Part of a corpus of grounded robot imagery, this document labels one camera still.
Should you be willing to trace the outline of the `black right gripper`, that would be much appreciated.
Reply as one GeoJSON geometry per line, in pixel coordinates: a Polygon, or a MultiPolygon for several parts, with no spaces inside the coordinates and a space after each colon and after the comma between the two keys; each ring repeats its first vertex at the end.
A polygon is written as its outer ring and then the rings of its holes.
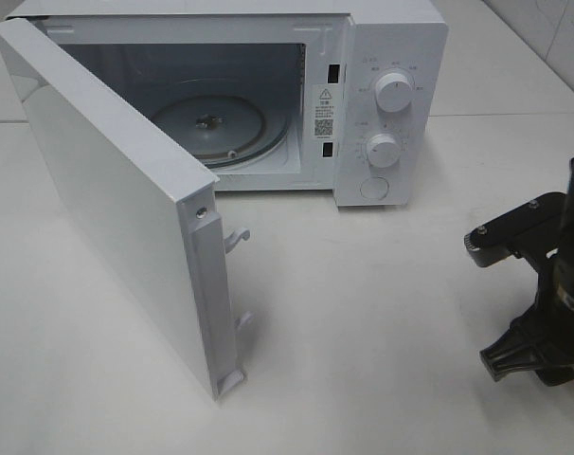
{"type": "Polygon", "coordinates": [[[547,387],[574,380],[574,191],[548,192],[465,235],[479,267],[510,256],[538,275],[535,303],[480,359],[494,381],[534,372],[547,387]]]}

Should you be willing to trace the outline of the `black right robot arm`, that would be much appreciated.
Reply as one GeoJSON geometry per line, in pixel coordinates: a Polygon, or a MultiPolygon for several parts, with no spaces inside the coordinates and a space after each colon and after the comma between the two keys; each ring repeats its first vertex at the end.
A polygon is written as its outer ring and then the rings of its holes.
{"type": "Polygon", "coordinates": [[[547,386],[574,380],[574,157],[566,192],[548,192],[476,227],[463,240],[479,267],[510,256],[537,273],[534,302],[480,352],[499,381],[534,372],[547,386]]]}

